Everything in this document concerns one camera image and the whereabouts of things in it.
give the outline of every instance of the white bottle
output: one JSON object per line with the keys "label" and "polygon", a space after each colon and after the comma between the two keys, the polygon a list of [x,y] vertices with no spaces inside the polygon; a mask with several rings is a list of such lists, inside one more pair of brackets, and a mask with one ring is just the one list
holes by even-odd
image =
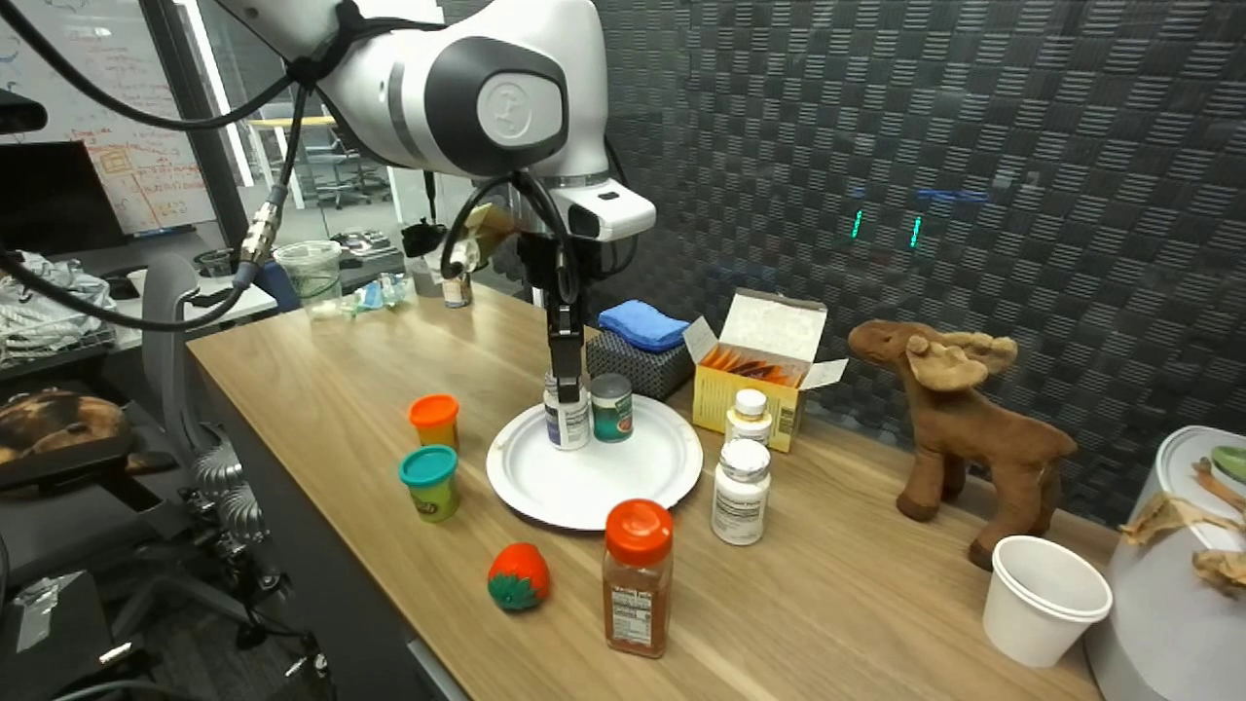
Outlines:
{"label": "white bottle", "polygon": [[758,442],[772,445],[776,416],[767,409],[767,394],[735,391],[735,405],[727,409],[724,442]]}
{"label": "white bottle", "polygon": [[767,535],[772,449],[727,442],[711,473],[711,535],[727,544],[754,544]]}

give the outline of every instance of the teal cap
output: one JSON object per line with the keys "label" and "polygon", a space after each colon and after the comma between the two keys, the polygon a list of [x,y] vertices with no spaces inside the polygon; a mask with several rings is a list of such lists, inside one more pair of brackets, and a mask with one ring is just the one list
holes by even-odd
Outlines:
{"label": "teal cap", "polygon": [[459,466],[459,453],[449,445],[430,445],[415,449],[411,457],[400,461],[397,481],[411,490],[430,490],[436,484],[444,484],[449,474],[454,474]]}

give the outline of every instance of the bottle cap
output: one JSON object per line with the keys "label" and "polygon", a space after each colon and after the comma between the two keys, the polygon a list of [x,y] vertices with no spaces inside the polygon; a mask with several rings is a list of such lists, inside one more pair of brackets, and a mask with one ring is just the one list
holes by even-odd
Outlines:
{"label": "bottle cap", "polygon": [[732,481],[758,484],[772,466],[772,449],[762,449],[758,442],[727,442],[719,461]]}
{"label": "bottle cap", "polygon": [[758,416],[762,409],[767,409],[767,394],[758,394],[758,391],[739,391],[735,394],[735,412]]}
{"label": "bottle cap", "polygon": [[659,565],[670,553],[675,518],[652,500],[627,500],[609,514],[609,548],[623,565]]}

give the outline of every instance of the wooden countertop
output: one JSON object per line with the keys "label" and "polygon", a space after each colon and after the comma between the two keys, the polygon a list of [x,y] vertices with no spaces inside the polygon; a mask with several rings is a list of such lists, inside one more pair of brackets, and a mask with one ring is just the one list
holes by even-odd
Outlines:
{"label": "wooden countertop", "polygon": [[[670,649],[609,649],[601,536],[517,518],[484,473],[548,365],[545,323],[522,300],[479,288],[470,309],[411,300],[353,323],[293,312],[191,349],[470,696],[1098,696],[1082,654],[1023,671],[983,634],[990,571],[967,544],[990,490],[909,521],[890,507],[909,457],[831,426],[776,457],[767,536],[753,548],[707,531],[719,436],[696,434],[703,474],[675,509]],[[465,405],[465,507],[449,525],[426,521],[392,481],[415,445],[406,405],[434,391]],[[1098,565],[1114,548],[1111,531],[1067,514],[1051,536]],[[553,600],[533,616],[509,619],[488,597],[508,540],[548,558]]]}

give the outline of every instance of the small box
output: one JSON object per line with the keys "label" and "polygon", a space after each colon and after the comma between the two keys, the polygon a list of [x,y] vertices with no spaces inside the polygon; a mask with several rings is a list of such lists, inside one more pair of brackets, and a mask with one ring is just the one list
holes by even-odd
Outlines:
{"label": "small box", "polygon": [[613,331],[601,331],[587,338],[587,375],[623,375],[635,394],[670,397],[692,379],[692,360],[685,348],[652,353]]}
{"label": "small box", "polygon": [[739,288],[724,323],[724,338],[703,321],[685,331],[696,361],[692,426],[724,434],[735,391],[762,391],[772,397],[772,449],[789,453],[800,430],[800,397],[835,387],[845,360],[815,361],[827,329],[827,304],[789,300],[776,294]]}

